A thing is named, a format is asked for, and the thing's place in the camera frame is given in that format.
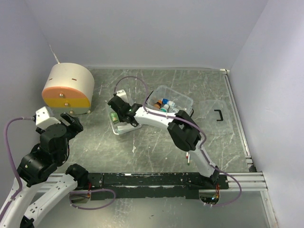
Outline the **green small sachet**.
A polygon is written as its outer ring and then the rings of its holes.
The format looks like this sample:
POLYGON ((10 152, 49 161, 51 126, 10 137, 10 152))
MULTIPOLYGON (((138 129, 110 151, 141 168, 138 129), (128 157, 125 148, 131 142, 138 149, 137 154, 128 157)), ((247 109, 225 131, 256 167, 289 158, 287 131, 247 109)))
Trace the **green small sachet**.
POLYGON ((110 113, 110 119, 113 122, 113 124, 117 124, 120 122, 118 114, 116 112, 111 112, 110 113))

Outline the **clear compartment tray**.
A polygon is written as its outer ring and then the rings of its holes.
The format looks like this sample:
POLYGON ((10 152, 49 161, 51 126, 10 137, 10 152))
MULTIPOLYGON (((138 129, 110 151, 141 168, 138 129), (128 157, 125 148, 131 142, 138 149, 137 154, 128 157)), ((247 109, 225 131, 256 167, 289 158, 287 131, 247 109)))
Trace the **clear compartment tray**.
POLYGON ((122 135, 124 133, 134 131, 142 127, 141 124, 139 124, 137 127, 134 127, 130 123, 125 123, 125 122, 121 123, 119 122, 118 115, 114 112, 112 108, 107 106, 106 109, 108 112, 108 117, 114 134, 122 135))

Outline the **brown bottle orange cap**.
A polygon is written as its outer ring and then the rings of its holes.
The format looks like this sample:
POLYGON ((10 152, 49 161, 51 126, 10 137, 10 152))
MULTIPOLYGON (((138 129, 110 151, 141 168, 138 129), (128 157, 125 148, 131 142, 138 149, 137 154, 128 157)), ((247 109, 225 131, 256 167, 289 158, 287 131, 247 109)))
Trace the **brown bottle orange cap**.
POLYGON ((154 103, 153 107, 156 109, 161 109, 162 108, 162 100, 158 100, 156 103, 154 103))

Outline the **clear plastic medicine box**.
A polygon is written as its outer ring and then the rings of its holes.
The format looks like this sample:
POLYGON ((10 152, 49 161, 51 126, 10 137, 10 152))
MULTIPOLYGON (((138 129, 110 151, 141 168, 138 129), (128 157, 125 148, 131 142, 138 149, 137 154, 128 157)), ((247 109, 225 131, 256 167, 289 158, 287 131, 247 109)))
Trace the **clear plastic medicine box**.
POLYGON ((153 105, 163 98, 173 101, 175 103, 175 107, 186 109, 187 111, 185 112, 190 116, 193 115, 193 99, 164 85, 160 85, 149 94, 149 97, 145 102, 146 107, 155 111, 161 111, 160 109, 153 107, 153 105))

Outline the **white bottle green label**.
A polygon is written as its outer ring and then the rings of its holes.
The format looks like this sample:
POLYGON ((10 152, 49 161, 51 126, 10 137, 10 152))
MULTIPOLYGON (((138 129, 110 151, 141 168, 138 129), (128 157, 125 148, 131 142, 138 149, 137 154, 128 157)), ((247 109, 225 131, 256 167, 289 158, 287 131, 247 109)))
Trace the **white bottle green label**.
POLYGON ((169 110, 169 105, 168 104, 165 104, 164 106, 162 106, 161 108, 160 108, 160 110, 162 111, 162 112, 168 112, 168 110, 169 110))

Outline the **white teal bandage wrappers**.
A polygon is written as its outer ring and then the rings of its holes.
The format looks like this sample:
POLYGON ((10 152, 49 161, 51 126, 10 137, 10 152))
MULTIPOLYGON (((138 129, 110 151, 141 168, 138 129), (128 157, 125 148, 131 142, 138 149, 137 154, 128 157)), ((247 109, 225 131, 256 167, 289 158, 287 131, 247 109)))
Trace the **white teal bandage wrappers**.
POLYGON ((124 133, 133 129, 133 126, 130 124, 117 126, 118 133, 124 133))

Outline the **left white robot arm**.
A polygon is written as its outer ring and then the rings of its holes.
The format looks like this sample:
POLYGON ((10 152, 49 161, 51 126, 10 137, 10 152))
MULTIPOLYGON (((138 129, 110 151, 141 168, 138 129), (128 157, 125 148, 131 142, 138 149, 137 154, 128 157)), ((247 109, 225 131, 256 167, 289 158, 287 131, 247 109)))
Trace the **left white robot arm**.
POLYGON ((46 111, 37 111, 31 120, 36 123, 39 143, 22 158, 18 167, 15 167, 12 156, 9 157, 15 180, 0 210, 2 228, 36 228, 69 192, 88 186, 88 171, 73 164, 51 189, 37 201, 32 201, 49 176, 68 160, 69 141, 83 131, 77 117, 67 113, 60 116, 69 124, 64 124, 46 111))

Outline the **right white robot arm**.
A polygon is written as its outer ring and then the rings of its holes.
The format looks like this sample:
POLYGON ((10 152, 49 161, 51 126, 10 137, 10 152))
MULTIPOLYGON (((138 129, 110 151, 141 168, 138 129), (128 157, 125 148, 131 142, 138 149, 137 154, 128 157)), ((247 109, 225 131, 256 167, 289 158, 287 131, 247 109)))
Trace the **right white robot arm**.
POLYGON ((121 123, 130 124, 132 127, 141 124, 166 129, 175 146, 189 153, 202 177, 202 185, 207 189, 217 185, 219 171, 203 149, 207 137, 185 111, 165 113, 137 103, 129 105, 117 95, 113 96, 108 105, 117 113, 121 123))

